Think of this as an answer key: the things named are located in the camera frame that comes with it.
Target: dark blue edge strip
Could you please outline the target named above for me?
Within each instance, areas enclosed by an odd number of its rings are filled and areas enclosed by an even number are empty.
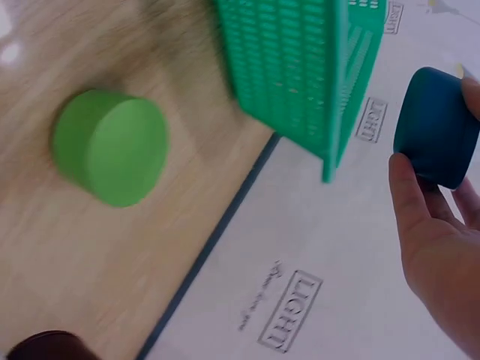
[[[150,350],[152,350],[152,347],[157,342],[158,338],[161,335],[161,332],[167,326],[167,323],[170,321],[170,318],[173,316],[173,313],[175,313],[176,308],[179,306],[184,295],[187,293],[188,289],[190,288],[190,285],[194,282],[194,279],[200,272],[200,269],[202,268],[203,264],[209,257],[210,253],[212,252],[213,248],[217,244],[220,237],[223,235],[225,229],[228,227],[228,224],[230,223],[233,216],[239,209],[240,205],[243,203],[243,200],[247,196],[248,191],[251,189],[255,180],[257,180],[257,177],[260,174],[260,171],[262,171],[267,160],[270,158],[270,155],[274,151],[275,146],[278,144],[278,140],[280,140],[280,138],[281,138],[280,135],[278,135],[277,133],[274,133],[271,136],[270,140],[265,145],[265,148],[263,148],[259,157],[256,159],[255,164],[252,167],[252,170],[250,170],[250,172],[247,175],[247,178],[241,184],[241,187],[238,190],[235,197],[233,198],[232,202],[230,203],[228,208],[226,208],[225,213],[223,214],[217,226],[211,233],[202,251],[200,251],[199,256],[196,258],[195,262],[190,268],[190,271],[188,272],[187,276],[181,283],[180,287],[178,288],[177,292],[173,296],[172,300],[166,307],[166,310],[163,313],[162,317],[158,320],[157,325],[155,325],[153,331],[147,337],[145,344],[142,346],[142,349],[139,351],[139,354],[136,356],[136,360],[145,360],[146,356],[150,353]]]

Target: human hand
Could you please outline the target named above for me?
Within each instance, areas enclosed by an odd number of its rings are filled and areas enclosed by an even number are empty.
[[[480,85],[466,79],[462,88],[480,119]],[[406,281],[445,333],[480,359],[480,196],[467,178],[453,192],[462,223],[438,186],[416,178],[405,155],[392,155],[389,167]]]

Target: green cylindrical block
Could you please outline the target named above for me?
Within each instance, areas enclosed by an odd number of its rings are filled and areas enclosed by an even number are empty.
[[[167,159],[167,124],[150,100],[101,90],[75,97],[53,134],[60,172],[111,206],[138,203]]]

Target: wooden surface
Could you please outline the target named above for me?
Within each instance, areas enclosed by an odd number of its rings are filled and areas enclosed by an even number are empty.
[[[210,0],[0,0],[2,350],[60,328],[105,359],[137,354],[270,136],[239,112],[219,51]],[[50,159],[60,106],[93,86],[169,120],[166,171],[133,208]]]

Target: green mesh basket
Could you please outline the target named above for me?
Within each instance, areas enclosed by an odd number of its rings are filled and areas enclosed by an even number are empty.
[[[386,0],[217,0],[241,108],[323,159],[330,182],[374,68]]]

